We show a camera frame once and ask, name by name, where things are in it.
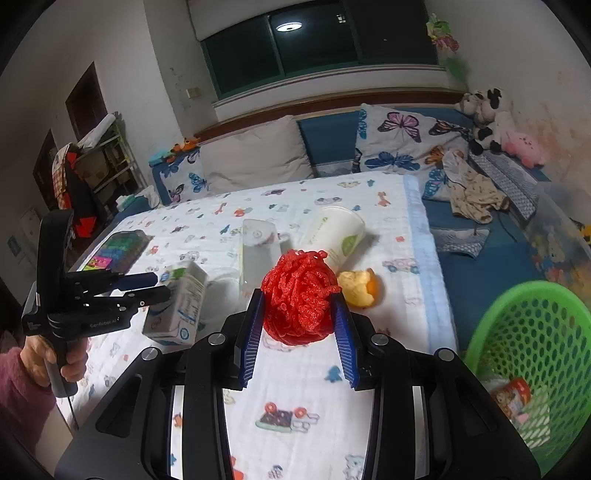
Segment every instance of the person's hand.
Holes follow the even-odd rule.
[[[61,376],[68,382],[77,382],[84,377],[86,361],[88,360],[87,346],[88,338],[85,338],[68,351],[66,355],[68,364],[64,365],[60,370]],[[21,360],[27,373],[37,385],[41,387],[49,386],[50,382],[45,360],[54,364],[57,358],[56,353],[45,339],[38,335],[27,337],[25,346],[21,350]]]

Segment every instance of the white cup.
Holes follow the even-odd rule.
[[[300,249],[306,252],[324,250],[324,259],[329,268],[337,274],[365,236],[365,222],[351,210],[331,205],[316,212]]]

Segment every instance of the ceiling light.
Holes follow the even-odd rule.
[[[298,28],[301,28],[300,22],[288,22],[288,23],[283,23],[283,24],[279,25],[279,27],[277,27],[277,31],[278,32],[290,32],[292,30],[297,30]]]

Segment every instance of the white wall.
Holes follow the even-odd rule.
[[[541,0],[427,0],[448,20],[472,69],[471,89],[499,86],[518,129],[551,156],[553,180],[591,193],[591,68]]]
[[[189,0],[199,40],[249,18],[309,0]]]
[[[434,65],[373,65],[321,72],[265,85],[215,104],[220,121],[272,105],[339,92],[392,87],[450,88],[446,70]]]
[[[217,122],[216,97],[185,0],[144,0],[152,46],[178,125],[185,137]],[[188,88],[201,96],[190,99]]]
[[[64,102],[93,61],[107,110],[121,113],[147,181],[150,155],[182,140],[142,0],[52,4],[0,76],[0,276],[21,302],[34,272],[18,268],[7,239],[29,207],[46,211],[33,179],[34,163],[49,129],[58,147],[76,140]]]

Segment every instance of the pink plush toy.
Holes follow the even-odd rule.
[[[540,144],[530,135],[515,131],[507,132],[502,147],[508,155],[519,158],[526,168],[546,164]]]

